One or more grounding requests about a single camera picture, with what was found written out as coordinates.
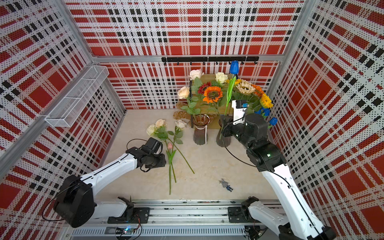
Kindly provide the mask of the pink tulip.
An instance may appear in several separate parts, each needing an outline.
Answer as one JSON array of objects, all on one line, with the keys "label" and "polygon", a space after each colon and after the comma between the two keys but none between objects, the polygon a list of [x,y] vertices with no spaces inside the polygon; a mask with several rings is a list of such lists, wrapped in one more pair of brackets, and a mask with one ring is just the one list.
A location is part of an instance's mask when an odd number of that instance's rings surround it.
[{"label": "pink tulip", "polygon": [[175,183],[177,182],[176,177],[175,177],[175,170],[173,166],[173,158],[176,154],[176,150],[174,150],[174,145],[169,142],[167,144],[167,157],[168,157],[168,162],[169,162],[169,195],[172,193],[172,182],[174,181]]}]

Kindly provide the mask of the orange gerbera flower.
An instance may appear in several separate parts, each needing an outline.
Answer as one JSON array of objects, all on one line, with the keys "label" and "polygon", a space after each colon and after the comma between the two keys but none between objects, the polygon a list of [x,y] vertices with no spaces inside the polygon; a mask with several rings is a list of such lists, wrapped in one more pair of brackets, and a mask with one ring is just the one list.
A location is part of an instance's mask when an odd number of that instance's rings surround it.
[{"label": "orange gerbera flower", "polygon": [[265,92],[260,86],[252,85],[252,87],[255,89],[254,95],[258,96],[259,98],[261,98],[265,94]]},{"label": "orange gerbera flower", "polygon": [[226,97],[227,94],[220,87],[209,87],[204,93],[203,103],[209,106],[209,112],[215,112],[217,115],[220,115],[219,108],[226,104]]}]

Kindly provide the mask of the small white rose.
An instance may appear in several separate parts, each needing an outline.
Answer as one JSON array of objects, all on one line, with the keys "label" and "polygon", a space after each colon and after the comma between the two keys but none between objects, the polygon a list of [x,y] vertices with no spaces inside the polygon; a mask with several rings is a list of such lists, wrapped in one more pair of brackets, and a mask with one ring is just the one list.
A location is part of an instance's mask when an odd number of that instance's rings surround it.
[{"label": "small white rose", "polygon": [[187,123],[186,122],[184,122],[182,120],[177,120],[175,122],[174,130],[173,131],[168,131],[168,135],[169,135],[168,140],[169,140],[169,143],[172,144],[172,147],[171,147],[172,152],[175,152],[175,151],[179,152],[179,154],[182,156],[182,158],[186,162],[186,164],[189,167],[189,169],[192,171],[193,174],[195,174],[195,171],[191,167],[191,165],[188,162],[187,158],[185,157],[185,155],[182,153],[182,151],[178,147],[178,145],[182,145],[183,144],[182,137],[183,137],[184,130],[185,130],[186,127],[187,127]]}]

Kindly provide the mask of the large cream sunflower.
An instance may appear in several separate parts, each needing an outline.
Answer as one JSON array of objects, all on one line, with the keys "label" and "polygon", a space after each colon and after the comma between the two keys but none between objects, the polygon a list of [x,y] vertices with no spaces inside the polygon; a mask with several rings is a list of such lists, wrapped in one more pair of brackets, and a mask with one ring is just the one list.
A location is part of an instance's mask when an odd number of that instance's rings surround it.
[{"label": "large cream sunflower", "polygon": [[242,80],[241,83],[235,85],[235,99],[236,100],[250,100],[254,96],[255,89],[252,84],[246,80]]}]

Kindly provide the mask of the red gerbera flower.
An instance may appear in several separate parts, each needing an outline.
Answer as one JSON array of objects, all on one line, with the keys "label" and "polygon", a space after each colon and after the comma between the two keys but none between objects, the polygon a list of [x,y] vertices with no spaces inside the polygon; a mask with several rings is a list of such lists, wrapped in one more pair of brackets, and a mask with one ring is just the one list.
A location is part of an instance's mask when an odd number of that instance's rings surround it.
[{"label": "red gerbera flower", "polygon": [[204,95],[206,89],[209,88],[209,87],[211,87],[211,86],[212,86],[211,82],[207,82],[207,83],[205,83],[205,84],[202,84],[202,85],[199,87],[199,89],[198,89],[198,94],[200,94],[200,95]]}]

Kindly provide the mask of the white rose flower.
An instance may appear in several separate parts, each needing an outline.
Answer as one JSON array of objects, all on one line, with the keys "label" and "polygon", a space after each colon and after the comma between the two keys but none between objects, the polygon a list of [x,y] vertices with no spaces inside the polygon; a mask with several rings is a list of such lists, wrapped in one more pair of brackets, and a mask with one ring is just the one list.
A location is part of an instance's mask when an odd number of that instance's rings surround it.
[{"label": "white rose flower", "polygon": [[218,72],[215,74],[215,80],[217,83],[222,85],[227,82],[228,76],[222,72]]}]

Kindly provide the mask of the pale pink rose flower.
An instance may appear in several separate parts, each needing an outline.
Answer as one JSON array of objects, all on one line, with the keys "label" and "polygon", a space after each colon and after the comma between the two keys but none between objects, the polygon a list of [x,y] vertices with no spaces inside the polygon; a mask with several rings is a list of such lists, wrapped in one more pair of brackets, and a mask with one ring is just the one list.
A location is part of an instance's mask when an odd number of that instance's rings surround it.
[{"label": "pale pink rose flower", "polygon": [[204,75],[202,70],[192,70],[190,72],[190,87],[193,92],[197,92],[199,87],[202,85],[201,78]]}]

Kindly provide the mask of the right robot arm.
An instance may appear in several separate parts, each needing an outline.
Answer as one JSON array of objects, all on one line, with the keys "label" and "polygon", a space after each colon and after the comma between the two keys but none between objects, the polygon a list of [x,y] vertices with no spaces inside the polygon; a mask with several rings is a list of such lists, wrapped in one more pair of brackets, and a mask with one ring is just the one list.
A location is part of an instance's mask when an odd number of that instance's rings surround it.
[{"label": "right robot arm", "polygon": [[325,226],[311,210],[298,189],[287,161],[279,148],[268,140],[268,124],[261,115],[249,114],[236,119],[221,116],[222,135],[234,137],[245,148],[255,167],[275,191],[285,215],[264,206],[256,198],[242,203],[246,216],[261,222],[281,240],[334,240],[335,231]]}]

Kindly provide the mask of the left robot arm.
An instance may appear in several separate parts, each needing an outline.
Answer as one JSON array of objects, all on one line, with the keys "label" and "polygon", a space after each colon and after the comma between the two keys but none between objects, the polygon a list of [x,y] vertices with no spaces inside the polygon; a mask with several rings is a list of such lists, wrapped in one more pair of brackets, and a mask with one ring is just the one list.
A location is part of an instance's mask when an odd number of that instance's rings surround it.
[{"label": "left robot arm", "polygon": [[124,174],[140,169],[147,173],[166,165],[163,144],[149,138],[141,147],[132,147],[116,160],[91,173],[67,177],[53,205],[54,211],[71,227],[91,219],[108,218],[109,223],[127,223],[134,218],[134,204],[119,197],[113,202],[97,201],[97,194]]}]

